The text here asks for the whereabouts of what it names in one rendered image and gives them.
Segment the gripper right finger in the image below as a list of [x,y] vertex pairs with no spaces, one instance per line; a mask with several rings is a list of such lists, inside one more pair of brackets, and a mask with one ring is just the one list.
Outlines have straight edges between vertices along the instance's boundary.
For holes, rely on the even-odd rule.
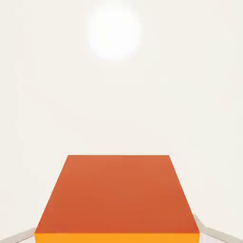
[[243,240],[237,237],[206,227],[196,214],[193,216],[200,231],[199,243],[243,243]]

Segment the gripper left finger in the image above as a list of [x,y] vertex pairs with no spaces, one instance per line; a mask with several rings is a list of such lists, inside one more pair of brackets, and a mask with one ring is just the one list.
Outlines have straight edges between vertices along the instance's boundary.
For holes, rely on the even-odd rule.
[[35,230],[35,228],[30,228],[26,231],[20,232],[18,234],[0,240],[0,243],[19,243],[21,241],[34,237]]

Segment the small orange cube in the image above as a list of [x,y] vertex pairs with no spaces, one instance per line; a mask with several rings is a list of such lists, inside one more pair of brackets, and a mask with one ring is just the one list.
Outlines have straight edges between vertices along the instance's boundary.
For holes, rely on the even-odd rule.
[[36,243],[199,243],[168,155],[70,155]]

